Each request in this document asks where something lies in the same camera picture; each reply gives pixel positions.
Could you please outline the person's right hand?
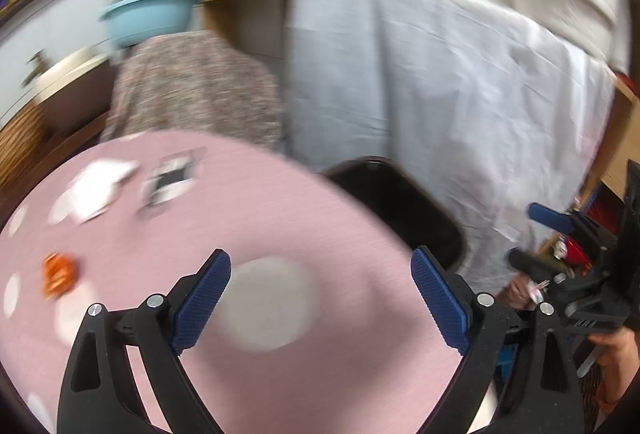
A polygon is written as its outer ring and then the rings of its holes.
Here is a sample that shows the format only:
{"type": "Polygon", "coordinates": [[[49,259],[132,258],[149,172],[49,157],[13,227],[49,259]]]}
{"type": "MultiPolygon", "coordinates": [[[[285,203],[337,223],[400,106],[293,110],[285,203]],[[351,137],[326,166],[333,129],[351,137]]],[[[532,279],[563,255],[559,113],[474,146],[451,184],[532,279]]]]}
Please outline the person's right hand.
{"type": "MultiPolygon", "coordinates": [[[[529,278],[514,276],[499,293],[498,300],[514,309],[526,309],[532,302],[529,295],[529,278]]],[[[636,332],[620,327],[608,334],[591,334],[588,340],[603,348],[597,358],[601,367],[602,383],[597,401],[602,414],[608,416],[624,396],[639,369],[639,336],[636,332]]]]}

